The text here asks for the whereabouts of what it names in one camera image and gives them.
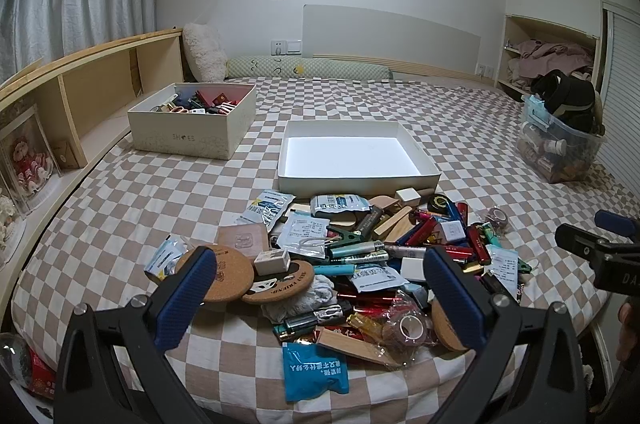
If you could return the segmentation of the brown tape roll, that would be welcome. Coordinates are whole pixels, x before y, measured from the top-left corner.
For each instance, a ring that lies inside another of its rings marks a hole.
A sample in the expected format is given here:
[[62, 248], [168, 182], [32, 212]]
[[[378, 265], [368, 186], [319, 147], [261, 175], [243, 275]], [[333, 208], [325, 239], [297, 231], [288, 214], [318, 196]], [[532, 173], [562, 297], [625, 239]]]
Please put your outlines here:
[[438, 344], [432, 323], [420, 310], [408, 306], [390, 308], [382, 325], [382, 343], [396, 350], [414, 352]]

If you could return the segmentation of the uv gel polish box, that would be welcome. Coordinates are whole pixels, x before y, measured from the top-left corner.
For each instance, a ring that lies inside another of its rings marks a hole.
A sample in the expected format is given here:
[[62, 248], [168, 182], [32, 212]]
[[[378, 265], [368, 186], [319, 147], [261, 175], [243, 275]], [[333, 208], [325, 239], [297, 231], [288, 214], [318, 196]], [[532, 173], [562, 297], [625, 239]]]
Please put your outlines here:
[[262, 251], [254, 259], [254, 268], [258, 275], [280, 274], [288, 271], [291, 257], [286, 249]]

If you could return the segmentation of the panda cork coaster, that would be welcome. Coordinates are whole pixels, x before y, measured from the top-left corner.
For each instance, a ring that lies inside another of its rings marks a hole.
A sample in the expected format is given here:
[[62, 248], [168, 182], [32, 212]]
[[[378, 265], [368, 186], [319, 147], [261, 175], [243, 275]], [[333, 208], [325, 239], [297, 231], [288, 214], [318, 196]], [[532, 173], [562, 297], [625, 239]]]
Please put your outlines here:
[[277, 303], [303, 293], [313, 280], [314, 267], [306, 261], [293, 260], [286, 272], [255, 277], [241, 300], [249, 305]]

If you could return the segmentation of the black lighter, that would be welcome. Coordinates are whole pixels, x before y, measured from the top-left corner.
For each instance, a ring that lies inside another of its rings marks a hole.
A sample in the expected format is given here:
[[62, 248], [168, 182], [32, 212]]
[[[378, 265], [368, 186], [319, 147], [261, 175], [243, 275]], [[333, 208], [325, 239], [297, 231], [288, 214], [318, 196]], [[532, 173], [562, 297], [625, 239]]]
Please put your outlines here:
[[369, 212], [358, 222], [358, 225], [356, 225], [355, 232], [361, 239], [369, 239], [372, 230], [380, 222], [382, 216], [382, 208], [372, 205]]

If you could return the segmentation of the long wooden block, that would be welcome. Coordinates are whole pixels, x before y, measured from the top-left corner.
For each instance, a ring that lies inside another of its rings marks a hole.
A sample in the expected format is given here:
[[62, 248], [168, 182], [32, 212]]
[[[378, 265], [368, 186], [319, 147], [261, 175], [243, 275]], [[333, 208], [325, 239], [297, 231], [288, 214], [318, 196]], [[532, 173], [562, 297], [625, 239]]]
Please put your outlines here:
[[400, 363], [387, 352], [383, 352], [383, 350], [375, 344], [365, 342], [364, 340], [356, 340], [354, 337], [349, 337], [326, 328], [317, 328], [316, 343], [334, 352], [341, 352], [341, 354], [346, 356], [375, 363], [379, 366], [387, 366], [390, 369], [398, 369], [401, 367]]

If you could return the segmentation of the white mask packet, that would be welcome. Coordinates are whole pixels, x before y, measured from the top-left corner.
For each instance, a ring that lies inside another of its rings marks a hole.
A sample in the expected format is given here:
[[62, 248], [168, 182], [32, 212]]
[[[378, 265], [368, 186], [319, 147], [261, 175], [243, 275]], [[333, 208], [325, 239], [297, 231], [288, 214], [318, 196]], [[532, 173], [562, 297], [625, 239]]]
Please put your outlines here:
[[277, 244], [290, 254], [325, 259], [329, 223], [328, 219], [292, 213], [278, 236]]

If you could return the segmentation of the white cube box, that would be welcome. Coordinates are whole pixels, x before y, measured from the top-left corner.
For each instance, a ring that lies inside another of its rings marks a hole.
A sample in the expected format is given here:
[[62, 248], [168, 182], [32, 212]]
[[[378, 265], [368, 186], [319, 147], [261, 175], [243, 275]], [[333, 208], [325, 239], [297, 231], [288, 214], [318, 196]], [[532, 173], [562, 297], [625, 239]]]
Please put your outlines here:
[[398, 200], [398, 204], [401, 207], [418, 207], [420, 205], [422, 196], [414, 188], [400, 189], [395, 192], [395, 199]]

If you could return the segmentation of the white cloth rag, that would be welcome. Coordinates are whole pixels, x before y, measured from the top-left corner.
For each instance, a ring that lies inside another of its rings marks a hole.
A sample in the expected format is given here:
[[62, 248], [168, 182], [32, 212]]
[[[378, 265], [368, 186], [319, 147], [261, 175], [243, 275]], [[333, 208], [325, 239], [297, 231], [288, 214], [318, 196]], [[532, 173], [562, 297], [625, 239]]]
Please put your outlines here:
[[336, 303], [334, 283], [325, 275], [316, 275], [304, 292], [275, 303], [262, 305], [262, 315], [271, 323], [282, 323], [287, 318]]

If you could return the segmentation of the blue white sachet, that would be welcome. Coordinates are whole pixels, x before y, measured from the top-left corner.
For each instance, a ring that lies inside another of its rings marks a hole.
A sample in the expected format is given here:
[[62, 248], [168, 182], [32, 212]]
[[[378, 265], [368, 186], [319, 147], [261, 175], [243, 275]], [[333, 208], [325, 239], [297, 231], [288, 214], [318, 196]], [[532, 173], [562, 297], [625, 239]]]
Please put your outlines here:
[[292, 194], [266, 190], [251, 201], [236, 219], [237, 225], [261, 223], [270, 232], [294, 201]]

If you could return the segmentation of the blue wipe packet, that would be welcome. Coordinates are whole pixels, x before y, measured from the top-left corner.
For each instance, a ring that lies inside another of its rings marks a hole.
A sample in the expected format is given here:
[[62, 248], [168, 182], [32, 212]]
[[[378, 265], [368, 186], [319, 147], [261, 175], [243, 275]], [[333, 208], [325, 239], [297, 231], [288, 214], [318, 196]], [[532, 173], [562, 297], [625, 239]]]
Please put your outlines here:
[[346, 357], [317, 344], [282, 345], [285, 400], [290, 404], [325, 392], [349, 393]]

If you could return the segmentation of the white shallow tray box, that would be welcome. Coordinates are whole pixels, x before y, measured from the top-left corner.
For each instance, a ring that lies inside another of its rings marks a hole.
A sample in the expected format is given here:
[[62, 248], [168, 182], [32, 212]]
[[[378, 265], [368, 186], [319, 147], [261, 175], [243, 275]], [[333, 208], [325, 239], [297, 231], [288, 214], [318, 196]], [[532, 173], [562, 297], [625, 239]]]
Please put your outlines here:
[[397, 121], [289, 121], [278, 160], [279, 190], [300, 199], [434, 189], [441, 174]]

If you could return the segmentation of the doll in display case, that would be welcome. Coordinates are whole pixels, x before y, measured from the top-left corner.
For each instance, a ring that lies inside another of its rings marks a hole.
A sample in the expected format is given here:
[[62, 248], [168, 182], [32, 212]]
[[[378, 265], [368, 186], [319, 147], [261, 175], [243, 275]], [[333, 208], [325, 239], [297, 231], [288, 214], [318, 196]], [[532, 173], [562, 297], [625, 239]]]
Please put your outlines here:
[[1, 164], [23, 214], [37, 209], [55, 191], [60, 172], [37, 106], [30, 106], [1, 129]]

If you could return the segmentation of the wooden bedside shelf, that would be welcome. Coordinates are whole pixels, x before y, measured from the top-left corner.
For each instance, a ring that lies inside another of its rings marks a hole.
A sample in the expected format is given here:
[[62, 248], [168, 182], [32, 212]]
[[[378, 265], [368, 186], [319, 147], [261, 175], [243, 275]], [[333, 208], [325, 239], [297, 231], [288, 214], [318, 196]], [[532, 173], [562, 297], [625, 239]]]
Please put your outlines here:
[[[130, 128], [127, 112], [183, 78], [178, 28], [92, 46], [31, 65], [1, 88], [1, 194], [20, 213], [1, 256], [1, 303], [9, 303], [44, 229], [81, 181]], [[51, 153], [60, 142], [68, 164], [53, 162], [41, 185], [18, 181], [10, 147]]]

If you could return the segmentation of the fluffy white pillow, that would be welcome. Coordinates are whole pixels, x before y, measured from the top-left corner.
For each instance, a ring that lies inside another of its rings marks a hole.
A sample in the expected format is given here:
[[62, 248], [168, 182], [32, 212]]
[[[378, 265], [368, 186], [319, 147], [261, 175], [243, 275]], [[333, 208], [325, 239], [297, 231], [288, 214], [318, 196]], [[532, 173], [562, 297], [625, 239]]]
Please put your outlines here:
[[227, 75], [227, 54], [218, 32], [208, 25], [186, 23], [182, 30], [186, 61], [199, 82], [223, 82]]

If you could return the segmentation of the grey curtain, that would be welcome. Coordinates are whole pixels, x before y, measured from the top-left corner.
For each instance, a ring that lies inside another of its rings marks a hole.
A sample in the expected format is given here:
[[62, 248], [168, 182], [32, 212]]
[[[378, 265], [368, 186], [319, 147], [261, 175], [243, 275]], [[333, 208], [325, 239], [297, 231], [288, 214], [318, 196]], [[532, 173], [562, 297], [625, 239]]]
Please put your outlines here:
[[154, 32], [156, 0], [1, 0], [1, 79], [104, 42]]

